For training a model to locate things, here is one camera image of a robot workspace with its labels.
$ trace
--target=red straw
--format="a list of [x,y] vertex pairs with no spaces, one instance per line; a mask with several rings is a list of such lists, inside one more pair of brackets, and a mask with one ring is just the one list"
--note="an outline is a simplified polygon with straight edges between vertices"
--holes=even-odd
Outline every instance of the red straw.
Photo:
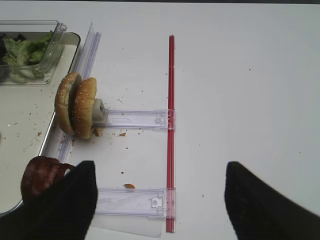
[[[169,87],[168,87],[168,110],[175,109],[175,38],[173,35],[169,37]],[[168,117],[168,155],[167,155],[167,172],[166,172],[166,188],[173,189],[175,187],[174,176],[174,118],[169,114]],[[175,232],[175,221],[173,218],[166,219],[166,232]]]

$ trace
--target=sausage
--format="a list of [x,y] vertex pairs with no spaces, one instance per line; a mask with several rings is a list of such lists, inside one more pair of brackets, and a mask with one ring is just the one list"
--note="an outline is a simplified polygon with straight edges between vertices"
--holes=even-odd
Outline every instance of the sausage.
[[61,164],[51,157],[37,156],[29,161],[21,180],[21,196],[24,203],[39,196],[52,184],[61,180],[67,169],[73,169],[70,164]]

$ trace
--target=plastic container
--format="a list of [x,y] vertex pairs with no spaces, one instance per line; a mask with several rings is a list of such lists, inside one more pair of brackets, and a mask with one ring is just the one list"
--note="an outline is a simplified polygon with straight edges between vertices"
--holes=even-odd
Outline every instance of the plastic container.
[[0,84],[47,84],[66,29],[58,21],[0,21]]

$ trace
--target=metal tray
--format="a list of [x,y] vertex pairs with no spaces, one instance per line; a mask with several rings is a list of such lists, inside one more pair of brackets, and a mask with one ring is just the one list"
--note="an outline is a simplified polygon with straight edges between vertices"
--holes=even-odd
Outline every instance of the metal tray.
[[65,33],[64,49],[48,84],[0,86],[0,216],[21,204],[21,177],[44,148],[57,88],[75,66],[80,41],[76,33]]

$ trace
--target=hamburger bun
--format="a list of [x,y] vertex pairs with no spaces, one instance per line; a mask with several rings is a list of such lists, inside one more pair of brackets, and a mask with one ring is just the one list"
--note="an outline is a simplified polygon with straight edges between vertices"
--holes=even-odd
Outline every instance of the hamburger bun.
[[97,92],[97,80],[93,77],[85,79],[78,87],[73,110],[73,129],[82,139],[89,139],[93,133],[93,106]]
[[57,122],[61,130],[71,136],[75,134],[72,127],[73,110],[77,88],[81,82],[82,78],[79,73],[69,73],[62,79],[55,95],[54,109],[57,114]]

